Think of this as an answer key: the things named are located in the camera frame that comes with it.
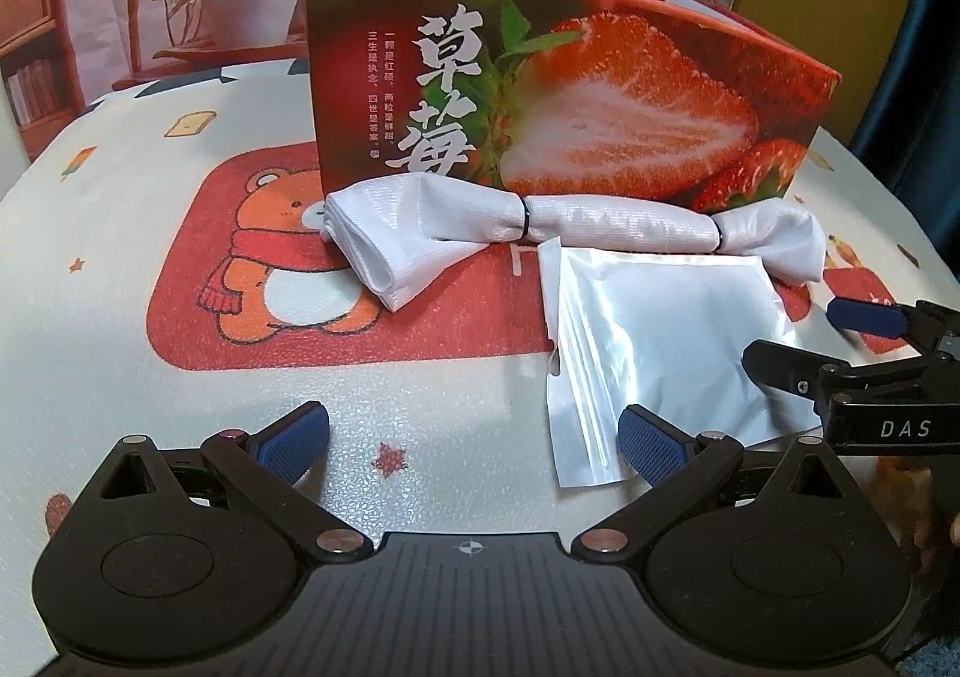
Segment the clear plastic zip bag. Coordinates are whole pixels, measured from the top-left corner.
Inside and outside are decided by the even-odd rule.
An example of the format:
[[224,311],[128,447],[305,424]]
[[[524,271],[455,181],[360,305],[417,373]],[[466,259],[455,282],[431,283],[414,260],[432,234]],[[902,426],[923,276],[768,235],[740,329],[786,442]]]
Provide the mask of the clear plastic zip bag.
[[646,407],[688,435],[743,445],[807,432],[809,402],[761,388],[742,367],[750,342],[796,347],[793,322],[755,257],[537,248],[548,339],[547,411],[565,489],[630,479],[619,417]]

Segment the blue curtain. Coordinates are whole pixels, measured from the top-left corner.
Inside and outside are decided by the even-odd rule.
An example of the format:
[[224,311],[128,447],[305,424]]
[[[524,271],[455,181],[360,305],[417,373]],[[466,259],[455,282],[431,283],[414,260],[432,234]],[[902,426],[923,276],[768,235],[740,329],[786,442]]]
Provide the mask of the blue curtain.
[[934,242],[958,228],[958,0],[908,0],[851,151]]

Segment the cartoon bear table mat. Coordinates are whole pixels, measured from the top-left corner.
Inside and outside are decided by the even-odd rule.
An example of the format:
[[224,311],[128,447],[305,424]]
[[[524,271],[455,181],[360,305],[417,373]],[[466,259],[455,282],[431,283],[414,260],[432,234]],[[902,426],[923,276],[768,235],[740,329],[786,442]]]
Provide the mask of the cartoon bear table mat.
[[37,558],[125,435],[254,432],[306,401],[331,449],[304,492],[369,535],[571,537],[639,480],[558,484],[534,246],[508,239],[391,312],[317,235],[299,62],[99,97],[2,201],[2,669],[52,645]]

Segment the white tied cloth roll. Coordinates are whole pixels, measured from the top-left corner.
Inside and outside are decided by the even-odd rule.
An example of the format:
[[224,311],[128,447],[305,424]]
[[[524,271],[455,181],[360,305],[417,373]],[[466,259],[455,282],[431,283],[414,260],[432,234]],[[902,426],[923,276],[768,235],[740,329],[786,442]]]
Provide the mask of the white tied cloth roll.
[[434,173],[353,183],[324,201],[320,235],[395,312],[494,243],[544,243],[652,255],[760,258],[786,284],[822,279],[827,235],[814,214],[773,198],[704,214],[625,196],[534,195]]

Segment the red strawberry cardboard box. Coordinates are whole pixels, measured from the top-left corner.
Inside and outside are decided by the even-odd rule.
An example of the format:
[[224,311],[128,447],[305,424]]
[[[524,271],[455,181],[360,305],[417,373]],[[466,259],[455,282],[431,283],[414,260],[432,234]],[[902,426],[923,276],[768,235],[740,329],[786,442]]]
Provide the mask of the red strawberry cardboard box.
[[779,196],[838,86],[698,0],[306,0],[322,182],[428,172],[700,212]]

